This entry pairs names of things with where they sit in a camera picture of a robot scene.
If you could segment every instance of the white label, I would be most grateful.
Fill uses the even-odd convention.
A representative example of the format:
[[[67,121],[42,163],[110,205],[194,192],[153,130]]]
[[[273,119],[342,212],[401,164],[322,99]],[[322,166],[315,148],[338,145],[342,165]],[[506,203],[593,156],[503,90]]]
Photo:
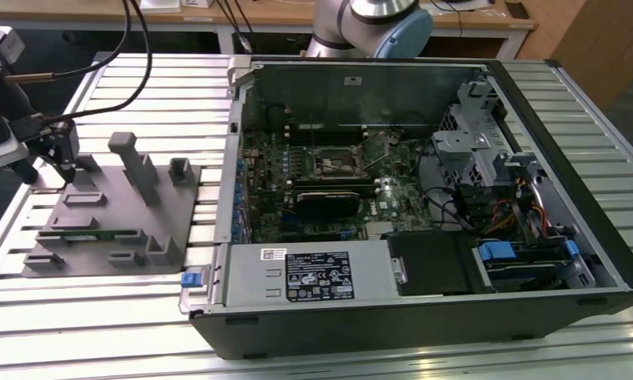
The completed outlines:
[[[182,21],[213,22],[213,17],[182,17]]]
[[[261,260],[283,260],[285,257],[286,257],[285,248],[261,249]]]
[[[362,77],[345,77],[345,86],[359,86],[362,84]]]

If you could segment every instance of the power supply label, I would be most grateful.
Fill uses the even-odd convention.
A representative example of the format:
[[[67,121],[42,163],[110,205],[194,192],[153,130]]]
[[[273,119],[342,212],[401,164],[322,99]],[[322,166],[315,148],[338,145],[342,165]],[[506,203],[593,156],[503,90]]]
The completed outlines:
[[[286,299],[290,302],[353,298],[347,252],[286,254]]]

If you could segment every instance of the motherboard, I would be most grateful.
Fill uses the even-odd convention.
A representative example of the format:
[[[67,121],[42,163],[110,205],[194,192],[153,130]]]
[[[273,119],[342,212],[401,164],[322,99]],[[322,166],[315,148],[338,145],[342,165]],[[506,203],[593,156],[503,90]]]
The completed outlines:
[[[430,229],[414,174],[423,143],[393,128],[249,131],[250,242],[377,240]]]

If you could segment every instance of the aluminum extrusion table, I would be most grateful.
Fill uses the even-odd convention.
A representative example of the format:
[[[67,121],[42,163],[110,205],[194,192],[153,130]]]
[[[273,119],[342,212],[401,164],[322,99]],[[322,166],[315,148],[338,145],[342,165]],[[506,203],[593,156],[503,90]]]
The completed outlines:
[[[205,167],[186,265],[210,262],[219,166],[230,100],[229,56],[155,55],[139,99],[121,112],[78,120],[79,146],[99,165],[114,131],[138,136],[154,164],[186,156]],[[86,76],[69,111],[118,103],[143,73],[143,55],[121,55]],[[562,70],[541,62],[505,67],[611,222],[633,248],[633,148]],[[519,129],[518,144],[526,147]],[[25,279],[25,252],[47,219],[59,180],[42,169],[0,222],[0,380],[81,378],[315,379],[629,378],[633,308],[590,317],[541,340],[338,355],[225,361],[178,311],[179,275]]]

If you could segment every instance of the blue latch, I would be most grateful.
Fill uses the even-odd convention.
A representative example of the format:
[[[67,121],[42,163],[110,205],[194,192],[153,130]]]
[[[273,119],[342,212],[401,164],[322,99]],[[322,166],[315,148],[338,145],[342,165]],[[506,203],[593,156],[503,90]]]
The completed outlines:
[[[181,287],[202,287],[203,286],[203,273],[186,272],[179,278]]]
[[[515,252],[507,241],[486,241],[478,246],[481,260],[514,259]]]
[[[579,247],[577,247],[574,240],[565,240],[565,248],[567,249],[569,255],[571,257],[575,257],[579,254]]]

